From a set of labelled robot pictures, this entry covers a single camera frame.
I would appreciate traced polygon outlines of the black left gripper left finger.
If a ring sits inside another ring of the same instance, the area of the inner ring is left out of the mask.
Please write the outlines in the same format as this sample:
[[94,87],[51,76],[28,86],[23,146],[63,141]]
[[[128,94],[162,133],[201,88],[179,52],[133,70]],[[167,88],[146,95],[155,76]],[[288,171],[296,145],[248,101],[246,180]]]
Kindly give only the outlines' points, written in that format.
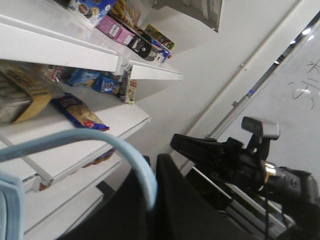
[[60,240],[151,240],[152,213],[137,174],[130,170],[110,200]]

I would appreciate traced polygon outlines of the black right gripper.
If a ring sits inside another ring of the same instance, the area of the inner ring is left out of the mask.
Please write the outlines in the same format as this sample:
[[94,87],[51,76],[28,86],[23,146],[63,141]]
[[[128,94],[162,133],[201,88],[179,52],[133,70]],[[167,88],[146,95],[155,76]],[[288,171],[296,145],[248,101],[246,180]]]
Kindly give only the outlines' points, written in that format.
[[195,164],[210,165],[209,176],[218,182],[237,186],[243,191],[259,191],[265,172],[258,153],[234,138],[218,142],[214,138],[196,138],[175,133],[170,146]]

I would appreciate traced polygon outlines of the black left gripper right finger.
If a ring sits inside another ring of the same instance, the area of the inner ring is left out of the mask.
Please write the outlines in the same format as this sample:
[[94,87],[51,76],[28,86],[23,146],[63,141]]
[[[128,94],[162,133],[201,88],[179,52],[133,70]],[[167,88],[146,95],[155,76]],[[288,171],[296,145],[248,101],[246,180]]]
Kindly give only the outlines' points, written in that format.
[[157,240],[251,240],[212,208],[188,183],[169,154],[156,161],[158,184],[155,206]]

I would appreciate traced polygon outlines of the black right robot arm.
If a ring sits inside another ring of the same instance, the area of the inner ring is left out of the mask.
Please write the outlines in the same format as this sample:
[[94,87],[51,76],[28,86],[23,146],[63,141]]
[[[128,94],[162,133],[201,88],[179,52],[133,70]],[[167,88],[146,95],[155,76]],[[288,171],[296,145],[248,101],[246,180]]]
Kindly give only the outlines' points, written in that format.
[[252,136],[247,147],[229,137],[195,138],[174,134],[172,149],[192,161],[213,182],[237,186],[281,205],[282,213],[294,225],[278,236],[279,240],[318,240],[320,238],[320,193],[317,181],[303,170],[276,166],[266,160],[270,140],[258,142]]

